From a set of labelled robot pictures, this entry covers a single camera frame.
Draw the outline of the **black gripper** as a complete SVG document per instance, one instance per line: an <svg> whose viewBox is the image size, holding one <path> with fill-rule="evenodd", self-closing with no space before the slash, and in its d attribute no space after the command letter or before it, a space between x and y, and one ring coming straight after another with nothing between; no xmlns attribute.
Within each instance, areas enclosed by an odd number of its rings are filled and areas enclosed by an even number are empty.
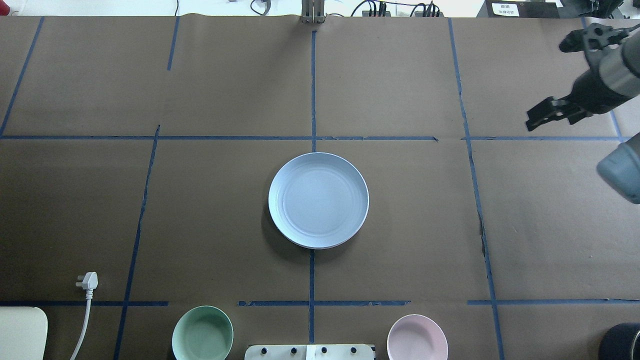
<svg viewBox="0 0 640 360"><path fill-rule="evenodd" d="M570 125L594 114L601 115L626 102L626 96L608 88L590 71L580 75L570 93L562 98L545 98L526 112L526 130L533 132L541 125L566 119Z"/></svg>

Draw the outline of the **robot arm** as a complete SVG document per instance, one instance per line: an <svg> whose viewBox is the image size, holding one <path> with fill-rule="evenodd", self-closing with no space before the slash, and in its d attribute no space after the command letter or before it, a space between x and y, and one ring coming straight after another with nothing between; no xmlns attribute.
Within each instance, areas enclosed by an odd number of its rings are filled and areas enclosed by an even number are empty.
<svg viewBox="0 0 640 360"><path fill-rule="evenodd" d="M594 115L610 115L619 145L598 162L599 177L628 202L640 202L639 133L624 130L624 114L639 104L639 36L633 35L616 48L588 50L588 68L561 98L549 96L526 112L525 127L532 132L541 125L566 119L570 125Z"/></svg>

